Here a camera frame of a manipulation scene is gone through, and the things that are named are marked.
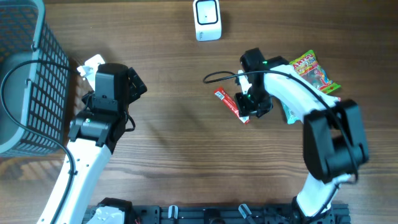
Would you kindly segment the light blue white packet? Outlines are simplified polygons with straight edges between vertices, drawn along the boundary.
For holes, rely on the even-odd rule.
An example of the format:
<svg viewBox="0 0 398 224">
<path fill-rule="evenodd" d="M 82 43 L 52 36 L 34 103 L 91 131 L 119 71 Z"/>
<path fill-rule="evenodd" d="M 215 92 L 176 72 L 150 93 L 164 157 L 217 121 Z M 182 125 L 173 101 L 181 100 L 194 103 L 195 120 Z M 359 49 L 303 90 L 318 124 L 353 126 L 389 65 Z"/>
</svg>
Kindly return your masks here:
<svg viewBox="0 0 398 224">
<path fill-rule="evenodd" d="M 296 121 L 300 121 L 300 119 L 294 114 L 294 112 L 286 104 L 282 102 L 281 105 L 285 113 L 287 124 L 294 124 Z"/>
</svg>

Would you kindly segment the red snack bar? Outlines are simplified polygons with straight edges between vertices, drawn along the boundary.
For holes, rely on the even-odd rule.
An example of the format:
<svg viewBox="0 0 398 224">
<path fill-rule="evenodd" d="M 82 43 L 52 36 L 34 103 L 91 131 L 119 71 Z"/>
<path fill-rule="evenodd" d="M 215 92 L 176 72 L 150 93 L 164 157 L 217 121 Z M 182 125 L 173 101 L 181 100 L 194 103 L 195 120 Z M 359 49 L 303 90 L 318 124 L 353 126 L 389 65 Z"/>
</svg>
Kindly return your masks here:
<svg viewBox="0 0 398 224">
<path fill-rule="evenodd" d="M 230 97 L 227 92 L 225 92 L 223 87 L 219 87 L 214 91 L 214 95 L 217 96 L 224 105 L 234 113 L 234 115 L 244 124 L 248 124 L 250 122 L 248 116 L 241 116 L 239 114 L 239 110 L 235 101 Z"/>
</svg>

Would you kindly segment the green candy bag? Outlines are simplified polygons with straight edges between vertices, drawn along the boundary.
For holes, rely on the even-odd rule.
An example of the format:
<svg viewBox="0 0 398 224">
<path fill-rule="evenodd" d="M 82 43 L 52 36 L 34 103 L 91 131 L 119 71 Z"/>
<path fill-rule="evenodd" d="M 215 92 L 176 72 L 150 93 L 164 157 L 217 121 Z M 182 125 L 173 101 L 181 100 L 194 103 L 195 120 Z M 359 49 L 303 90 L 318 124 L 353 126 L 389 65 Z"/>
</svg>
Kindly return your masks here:
<svg viewBox="0 0 398 224">
<path fill-rule="evenodd" d="M 326 71 L 318 63 L 313 50 L 309 50 L 299 58 L 290 61 L 290 64 L 303 79 L 325 94 L 329 94 L 341 87 L 327 77 Z"/>
</svg>

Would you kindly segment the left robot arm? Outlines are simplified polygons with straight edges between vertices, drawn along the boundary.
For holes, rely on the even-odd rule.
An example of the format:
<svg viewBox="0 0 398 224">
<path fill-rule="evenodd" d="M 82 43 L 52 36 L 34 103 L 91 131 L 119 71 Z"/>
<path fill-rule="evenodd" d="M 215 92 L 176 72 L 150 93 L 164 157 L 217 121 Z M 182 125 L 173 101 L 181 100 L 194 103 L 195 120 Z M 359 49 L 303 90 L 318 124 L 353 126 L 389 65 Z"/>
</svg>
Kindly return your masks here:
<svg viewBox="0 0 398 224">
<path fill-rule="evenodd" d="M 129 105 L 147 91 L 136 71 L 119 63 L 99 65 L 93 77 L 94 89 L 82 98 L 85 107 L 70 122 L 69 155 L 39 223 L 83 221 L 100 174 L 133 121 Z"/>
</svg>

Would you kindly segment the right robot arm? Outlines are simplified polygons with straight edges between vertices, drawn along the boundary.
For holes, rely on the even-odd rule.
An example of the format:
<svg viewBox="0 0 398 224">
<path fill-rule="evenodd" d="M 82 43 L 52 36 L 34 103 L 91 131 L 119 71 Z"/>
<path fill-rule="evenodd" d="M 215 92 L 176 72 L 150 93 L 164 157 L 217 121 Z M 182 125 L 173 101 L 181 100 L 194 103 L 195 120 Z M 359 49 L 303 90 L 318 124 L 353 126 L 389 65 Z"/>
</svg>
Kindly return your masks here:
<svg viewBox="0 0 398 224">
<path fill-rule="evenodd" d="M 281 56 L 265 59 L 255 48 L 245 51 L 240 62 L 243 72 L 236 81 L 242 91 L 235 95 L 240 116 L 260 118 L 273 108 L 275 97 L 303 123 L 308 177 L 295 204 L 303 221 L 320 219 L 340 185 L 358 178 L 359 167 L 369 159 L 359 106 L 317 90 Z"/>
</svg>

